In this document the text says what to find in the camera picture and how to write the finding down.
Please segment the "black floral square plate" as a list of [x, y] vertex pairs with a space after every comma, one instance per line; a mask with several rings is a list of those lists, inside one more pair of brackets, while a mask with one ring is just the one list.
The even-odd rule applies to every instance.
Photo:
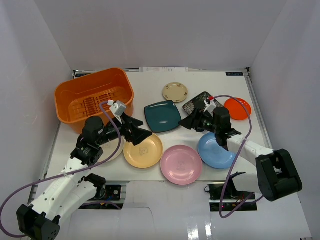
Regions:
[[[188, 115], [190, 115], [195, 109], [198, 109], [200, 110], [200, 112], [204, 113], [204, 109], [205, 109], [204, 100], [207, 99], [209, 96], [212, 96], [212, 95], [204, 91], [199, 95], [197, 95], [196, 97], [194, 97], [192, 100], [185, 103], [182, 108]], [[223, 107], [223, 105], [219, 101], [217, 101], [215, 98], [214, 98], [214, 102], [216, 104], [216, 107]]]

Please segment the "teal square plate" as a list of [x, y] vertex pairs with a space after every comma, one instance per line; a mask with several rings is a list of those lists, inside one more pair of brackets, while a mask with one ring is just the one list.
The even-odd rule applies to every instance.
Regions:
[[176, 104], [166, 100], [148, 105], [144, 108], [144, 115], [153, 133], [164, 133], [179, 127], [182, 120]]

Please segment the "yellow round plate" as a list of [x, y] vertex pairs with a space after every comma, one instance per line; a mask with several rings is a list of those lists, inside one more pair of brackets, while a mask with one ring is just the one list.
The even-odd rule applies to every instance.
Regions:
[[131, 142], [125, 142], [123, 154], [131, 166], [139, 169], [147, 169], [160, 161], [163, 150], [161, 139], [156, 134], [152, 134], [136, 146]]

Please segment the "white bear round plate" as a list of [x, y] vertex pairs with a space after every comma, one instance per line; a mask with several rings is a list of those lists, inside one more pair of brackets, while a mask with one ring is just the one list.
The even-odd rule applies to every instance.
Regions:
[[[103, 150], [103, 154], [102, 156], [99, 158], [98, 162], [103, 162], [105, 161], [107, 158], [110, 157], [110, 155], [112, 153], [115, 152], [115, 150], [117, 149], [118, 147], [118, 144], [119, 144], [119, 139], [115, 139], [115, 140], [112, 140], [112, 141], [109, 141], [103, 145], [101, 145], [101, 149]], [[107, 162], [111, 162], [113, 160], [115, 160], [122, 152], [123, 152], [123, 149], [124, 149], [124, 144], [125, 144], [125, 138], [122, 136], [121, 137], [121, 143], [120, 143], [120, 147], [119, 149], [117, 150], [117, 152], [113, 155], [113, 157], [111, 157]]]

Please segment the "light blue round plate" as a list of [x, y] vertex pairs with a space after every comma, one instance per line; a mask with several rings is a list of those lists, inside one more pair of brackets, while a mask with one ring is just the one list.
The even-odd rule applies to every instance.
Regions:
[[236, 154], [219, 146], [214, 133], [203, 135], [197, 145], [197, 151], [202, 161], [215, 169], [228, 169], [235, 160]]

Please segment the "pink round plate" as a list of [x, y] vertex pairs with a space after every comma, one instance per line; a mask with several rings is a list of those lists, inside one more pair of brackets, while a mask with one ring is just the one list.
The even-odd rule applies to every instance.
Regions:
[[169, 182], [186, 186], [194, 183], [201, 176], [203, 164], [200, 155], [193, 148], [175, 145], [163, 153], [160, 169]]

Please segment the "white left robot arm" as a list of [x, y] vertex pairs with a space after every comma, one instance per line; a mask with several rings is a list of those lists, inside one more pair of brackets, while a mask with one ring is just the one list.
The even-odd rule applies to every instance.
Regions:
[[89, 117], [84, 124], [76, 147], [70, 154], [61, 177], [29, 205], [21, 205], [17, 212], [19, 230], [33, 240], [54, 240], [64, 219], [86, 201], [101, 200], [106, 194], [106, 179], [91, 172], [103, 155], [102, 145], [121, 138], [133, 145], [152, 135], [142, 129], [144, 123], [122, 114], [104, 124], [99, 116]]

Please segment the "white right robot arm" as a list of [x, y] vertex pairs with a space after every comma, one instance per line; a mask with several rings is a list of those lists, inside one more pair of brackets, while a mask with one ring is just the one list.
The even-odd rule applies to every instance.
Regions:
[[178, 123], [180, 126], [215, 134], [216, 142], [228, 152], [255, 166], [255, 173], [229, 173], [226, 177], [226, 195], [236, 200], [244, 192], [258, 193], [274, 202], [303, 189], [303, 183], [290, 153], [285, 149], [263, 147], [232, 127], [231, 116], [225, 107], [217, 107], [213, 115], [195, 109]]

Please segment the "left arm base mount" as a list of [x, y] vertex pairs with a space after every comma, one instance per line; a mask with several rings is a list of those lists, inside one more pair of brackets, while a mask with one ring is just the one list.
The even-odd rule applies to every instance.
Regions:
[[121, 210], [126, 197], [124, 185], [106, 185], [105, 195], [102, 199], [92, 198], [88, 203], [79, 207], [80, 210]]

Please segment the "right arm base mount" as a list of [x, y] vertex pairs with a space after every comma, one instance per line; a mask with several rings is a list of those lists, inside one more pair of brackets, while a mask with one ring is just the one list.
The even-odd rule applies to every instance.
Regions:
[[[224, 183], [216, 182], [212, 184], [208, 184], [204, 191], [209, 194], [209, 206], [211, 212], [218, 212], [220, 205], [221, 193], [223, 190]], [[226, 189], [223, 202], [222, 202], [222, 212], [231, 212], [238, 205], [240, 205], [245, 198], [250, 195], [249, 192], [246, 191], [233, 191], [229, 188]], [[240, 207], [237, 212], [253, 212], [257, 211], [257, 203], [255, 203], [256, 195], [253, 194], [246, 203]]]

